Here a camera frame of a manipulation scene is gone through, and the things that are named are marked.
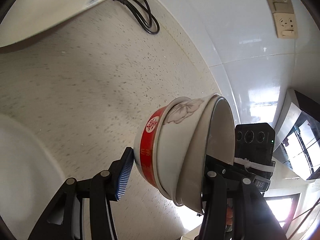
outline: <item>window frame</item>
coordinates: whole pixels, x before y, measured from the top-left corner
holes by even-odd
[[[286,196],[276,196],[276,197],[264,197],[265,200],[279,200],[279,199],[285,199],[285,198],[292,198],[292,203],[291,203],[291,208],[288,214],[288,217],[285,220],[279,221],[285,222],[284,226],[282,227],[283,231],[286,233],[290,227],[290,224],[292,222],[292,219],[294,217],[294,214],[297,210],[299,198],[300,198],[300,193],[297,194],[292,194],[292,195],[286,195]]]

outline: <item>white tiled wall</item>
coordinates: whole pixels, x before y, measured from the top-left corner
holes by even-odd
[[[292,0],[299,33],[296,40],[277,38],[266,0],[159,1],[201,53],[232,105],[235,123],[271,120],[274,127],[289,87],[320,102],[320,31],[300,0]],[[269,108],[273,118],[262,117],[265,110],[260,119],[252,118],[262,108],[250,106],[268,102],[268,91],[275,90],[277,105]],[[261,91],[259,101],[252,101],[252,91]]]

